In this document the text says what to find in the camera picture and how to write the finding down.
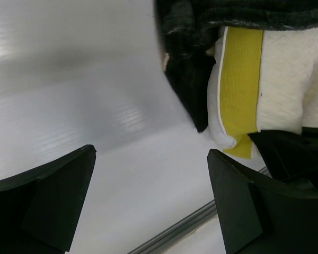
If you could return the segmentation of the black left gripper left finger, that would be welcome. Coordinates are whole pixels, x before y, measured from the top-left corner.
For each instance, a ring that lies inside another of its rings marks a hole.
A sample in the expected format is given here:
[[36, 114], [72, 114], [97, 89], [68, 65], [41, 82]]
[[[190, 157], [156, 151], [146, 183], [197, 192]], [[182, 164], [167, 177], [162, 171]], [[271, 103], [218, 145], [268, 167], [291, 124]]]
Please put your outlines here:
[[96, 161], [85, 145], [0, 180], [0, 253], [70, 250]]

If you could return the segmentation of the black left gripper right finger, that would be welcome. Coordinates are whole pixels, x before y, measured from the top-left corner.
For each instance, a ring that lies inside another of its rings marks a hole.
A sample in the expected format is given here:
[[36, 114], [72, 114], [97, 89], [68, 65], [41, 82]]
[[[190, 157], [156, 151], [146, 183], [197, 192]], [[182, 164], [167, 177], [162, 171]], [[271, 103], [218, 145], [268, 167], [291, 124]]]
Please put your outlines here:
[[318, 192], [282, 183], [218, 150], [207, 156], [227, 253], [318, 253]]

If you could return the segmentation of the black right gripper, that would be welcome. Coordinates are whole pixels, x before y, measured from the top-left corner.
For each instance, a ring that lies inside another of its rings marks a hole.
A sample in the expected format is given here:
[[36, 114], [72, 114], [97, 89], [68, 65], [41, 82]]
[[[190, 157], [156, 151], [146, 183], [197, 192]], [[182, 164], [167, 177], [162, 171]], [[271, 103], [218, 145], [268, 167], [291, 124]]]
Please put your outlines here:
[[284, 183], [304, 181], [318, 189], [318, 128], [301, 134], [265, 130], [249, 134], [272, 178]]

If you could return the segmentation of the cream pillow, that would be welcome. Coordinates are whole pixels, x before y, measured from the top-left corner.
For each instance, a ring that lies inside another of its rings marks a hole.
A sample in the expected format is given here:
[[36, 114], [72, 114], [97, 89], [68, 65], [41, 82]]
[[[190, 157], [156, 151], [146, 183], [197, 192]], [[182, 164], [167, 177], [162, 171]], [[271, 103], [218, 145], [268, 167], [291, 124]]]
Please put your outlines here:
[[318, 28], [225, 26], [214, 49], [207, 111], [219, 150], [251, 159], [258, 150], [250, 133], [318, 128]]

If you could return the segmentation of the black floral pillowcase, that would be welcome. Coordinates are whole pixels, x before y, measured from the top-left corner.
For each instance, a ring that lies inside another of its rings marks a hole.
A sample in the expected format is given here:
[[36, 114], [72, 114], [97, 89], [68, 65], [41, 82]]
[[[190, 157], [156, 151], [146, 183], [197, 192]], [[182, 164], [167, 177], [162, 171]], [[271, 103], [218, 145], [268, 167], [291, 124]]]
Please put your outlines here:
[[164, 73], [198, 132], [208, 127], [209, 50], [222, 26], [297, 31], [318, 28], [318, 1], [155, 1]]

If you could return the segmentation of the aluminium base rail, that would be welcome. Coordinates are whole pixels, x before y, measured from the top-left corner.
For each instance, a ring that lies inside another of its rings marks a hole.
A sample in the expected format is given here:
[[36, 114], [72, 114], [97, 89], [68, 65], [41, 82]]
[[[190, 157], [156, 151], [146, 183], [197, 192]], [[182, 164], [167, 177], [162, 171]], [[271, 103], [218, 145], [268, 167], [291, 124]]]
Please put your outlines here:
[[212, 200], [128, 253], [164, 253], [216, 215], [215, 200]]

